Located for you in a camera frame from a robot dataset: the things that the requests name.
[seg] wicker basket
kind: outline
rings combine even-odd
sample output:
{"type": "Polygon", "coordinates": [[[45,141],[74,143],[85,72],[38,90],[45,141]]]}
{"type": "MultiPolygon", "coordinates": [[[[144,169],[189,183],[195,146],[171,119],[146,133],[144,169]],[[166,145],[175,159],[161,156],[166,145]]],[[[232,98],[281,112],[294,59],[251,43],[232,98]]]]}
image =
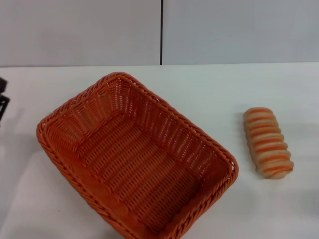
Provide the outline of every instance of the wicker basket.
{"type": "Polygon", "coordinates": [[[234,157],[125,73],[103,77],[37,126],[85,201],[127,239],[178,239],[236,180],[234,157]]]}

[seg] striped bread roll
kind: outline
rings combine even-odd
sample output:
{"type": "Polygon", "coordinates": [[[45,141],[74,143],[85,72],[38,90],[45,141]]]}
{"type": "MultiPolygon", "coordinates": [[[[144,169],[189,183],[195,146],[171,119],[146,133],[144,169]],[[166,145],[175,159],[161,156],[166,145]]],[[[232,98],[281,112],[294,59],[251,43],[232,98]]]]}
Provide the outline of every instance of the striped bread roll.
{"type": "Polygon", "coordinates": [[[250,108],[244,113],[244,127],[257,171],[264,178],[281,179],[293,170],[290,152],[268,108],[250,108]]]}

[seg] white table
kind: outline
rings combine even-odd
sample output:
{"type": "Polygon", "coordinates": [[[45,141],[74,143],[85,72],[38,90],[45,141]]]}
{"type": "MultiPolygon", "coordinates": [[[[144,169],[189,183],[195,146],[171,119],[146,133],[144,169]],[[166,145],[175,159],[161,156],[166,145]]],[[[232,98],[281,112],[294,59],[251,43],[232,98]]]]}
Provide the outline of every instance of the white table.
{"type": "Polygon", "coordinates": [[[184,239],[319,237],[319,63],[2,68],[11,98],[0,128],[1,239],[119,239],[37,143],[37,123],[102,76],[125,71],[168,101],[237,159],[235,184],[184,239]],[[294,171],[256,173],[242,128],[250,107],[271,108],[294,171]]]}

